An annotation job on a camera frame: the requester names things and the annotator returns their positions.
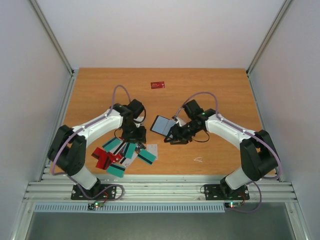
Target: white card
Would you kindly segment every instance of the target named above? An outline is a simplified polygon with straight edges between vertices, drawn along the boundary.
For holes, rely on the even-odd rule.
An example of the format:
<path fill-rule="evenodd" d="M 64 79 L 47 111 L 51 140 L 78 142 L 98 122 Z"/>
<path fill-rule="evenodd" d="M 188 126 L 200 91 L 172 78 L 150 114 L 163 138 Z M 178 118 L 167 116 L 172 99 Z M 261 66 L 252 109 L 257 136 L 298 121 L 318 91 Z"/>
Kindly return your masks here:
<path fill-rule="evenodd" d="M 134 160 L 136 159 L 137 156 L 138 156 L 138 154 L 136 152 L 134 152 L 132 155 L 132 158 L 123 157 L 119 161 L 119 163 L 122 164 L 125 168 L 127 168 L 134 162 Z"/>
<path fill-rule="evenodd" d="M 156 156 L 155 160 L 158 159 L 158 144 L 148 144 L 146 150 Z"/>

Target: grey ventilation grille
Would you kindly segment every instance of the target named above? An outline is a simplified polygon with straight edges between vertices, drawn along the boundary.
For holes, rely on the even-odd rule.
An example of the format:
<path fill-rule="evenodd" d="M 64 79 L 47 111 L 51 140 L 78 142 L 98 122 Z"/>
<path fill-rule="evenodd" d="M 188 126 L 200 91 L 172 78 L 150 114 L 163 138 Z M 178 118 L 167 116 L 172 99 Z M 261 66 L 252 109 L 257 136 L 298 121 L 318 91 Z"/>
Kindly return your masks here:
<path fill-rule="evenodd" d="M 107 203 L 89 210 L 87 203 L 37 203 L 35 212 L 52 213 L 224 213 L 223 203 Z"/>

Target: card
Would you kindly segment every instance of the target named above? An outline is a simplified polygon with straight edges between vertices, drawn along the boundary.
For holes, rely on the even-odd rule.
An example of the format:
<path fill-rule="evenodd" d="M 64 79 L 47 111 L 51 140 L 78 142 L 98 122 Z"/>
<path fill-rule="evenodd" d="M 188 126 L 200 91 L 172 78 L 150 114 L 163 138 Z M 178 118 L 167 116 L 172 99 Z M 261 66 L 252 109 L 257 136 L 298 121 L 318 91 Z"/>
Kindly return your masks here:
<path fill-rule="evenodd" d="M 119 163 L 122 164 L 125 168 L 128 168 L 134 162 L 137 156 L 138 154 L 134 152 L 131 158 L 124 157 L 119 161 Z"/>
<path fill-rule="evenodd" d="M 135 143 L 129 143 L 127 142 L 125 144 L 125 147 L 122 151 L 122 155 L 124 155 L 124 157 L 128 158 L 128 159 L 131 159 L 134 152 L 135 152 L 135 149 L 136 149 L 136 144 Z"/>
<path fill-rule="evenodd" d="M 105 150 L 97 147 L 94 152 L 91 154 L 92 157 L 95 159 L 98 159 L 98 162 L 96 163 L 95 167 L 98 169 L 106 170 L 109 165 L 112 163 Z"/>
<path fill-rule="evenodd" d="M 112 149 L 116 148 L 121 143 L 122 141 L 119 138 L 113 137 L 112 139 L 107 141 L 105 144 L 103 144 L 103 148 L 106 152 L 110 152 Z"/>
<path fill-rule="evenodd" d="M 165 82 L 164 81 L 154 81 L 151 82 L 151 89 L 164 89 Z"/>
<path fill-rule="evenodd" d="M 106 172 L 108 174 L 112 174 L 116 177 L 122 178 L 125 174 L 125 168 L 123 166 L 120 166 L 118 164 L 111 164 L 107 169 Z"/>
<path fill-rule="evenodd" d="M 156 160 L 156 156 L 145 149 L 141 149 L 137 157 L 149 165 L 153 164 L 153 162 Z"/>
<path fill-rule="evenodd" d="M 114 148 L 112 148 L 110 150 L 110 153 L 112 153 L 113 155 L 117 155 L 125 148 L 125 146 L 126 146 L 126 143 L 121 140 L 121 143 L 115 146 Z"/>
<path fill-rule="evenodd" d="M 148 144 L 146 150 L 152 155 L 155 155 L 155 160 L 158 159 L 158 144 Z"/>

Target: red card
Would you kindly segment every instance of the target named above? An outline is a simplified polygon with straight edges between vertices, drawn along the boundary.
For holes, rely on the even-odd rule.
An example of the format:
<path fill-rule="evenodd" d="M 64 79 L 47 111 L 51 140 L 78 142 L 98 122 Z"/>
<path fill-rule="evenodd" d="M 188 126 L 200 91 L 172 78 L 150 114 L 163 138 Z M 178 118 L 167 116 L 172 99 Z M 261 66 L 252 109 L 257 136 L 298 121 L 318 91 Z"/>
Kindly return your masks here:
<path fill-rule="evenodd" d="M 94 150 L 91 156 L 98 159 L 98 162 L 95 165 L 98 169 L 106 170 L 112 164 L 112 161 L 108 158 L 106 151 L 99 147 Z"/>
<path fill-rule="evenodd" d="M 164 81 L 154 81 L 151 82 L 151 89 L 164 89 L 165 82 Z"/>

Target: black cable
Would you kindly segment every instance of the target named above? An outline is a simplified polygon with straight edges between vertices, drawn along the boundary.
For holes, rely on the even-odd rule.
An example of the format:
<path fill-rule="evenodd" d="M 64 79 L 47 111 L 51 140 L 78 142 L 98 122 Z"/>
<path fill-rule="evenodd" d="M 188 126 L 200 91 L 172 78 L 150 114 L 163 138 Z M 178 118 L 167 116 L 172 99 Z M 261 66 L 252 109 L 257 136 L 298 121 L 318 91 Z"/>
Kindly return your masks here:
<path fill-rule="evenodd" d="M 147 117 L 147 110 L 146 110 L 145 108 L 143 108 L 143 111 L 144 111 L 144 117 L 143 117 L 142 121 L 136 121 L 136 120 L 133 120 L 133 122 L 134 122 L 135 124 L 141 124 L 141 123 L 143 123 L 143 122 L 144 122 L 144 120 L 146 120 L 146 117 Z"/>
<path fill-rule="evenodd" d="M 210 139 L 210 135 L 209 135 L 209 133 L 207 133 L 206 131 L 205 131 L 205 134 L 208 136 L 208 139 L 207 140 L 205 140 L 205 141 L 198 141 L 198 140 L 195 140 L 195 139 L 193 139 L 193 138 L 191 138 L 193 141 L 195 141 L 195 142 L 198 142 L 198 143 L 206 143 L 206 142 L 208 142 L 209 141 L 209 139 Z"/>
<path fill-rule="evenodd" d="M 201 186 L 201 187 L 200 187 L 200 193 L 202 193 L 202 194 L 205 194 L 205 191 L 203 191 L 203 192 L 201 191 L 201 189 L 204 188 L 204 187 L 205 187 L 205 186 Z"/>
<path fill-rule="evenodd" d="M 118 129 L 116 129 L 116 130 L 114 130 L 113 135 L 114 135 L 115 138 L 118 138 L 118 137 L 116 136 L 116 132 L 119 131 L 120 129 L 121 129 L 121 127 L 118 128 Z"/>

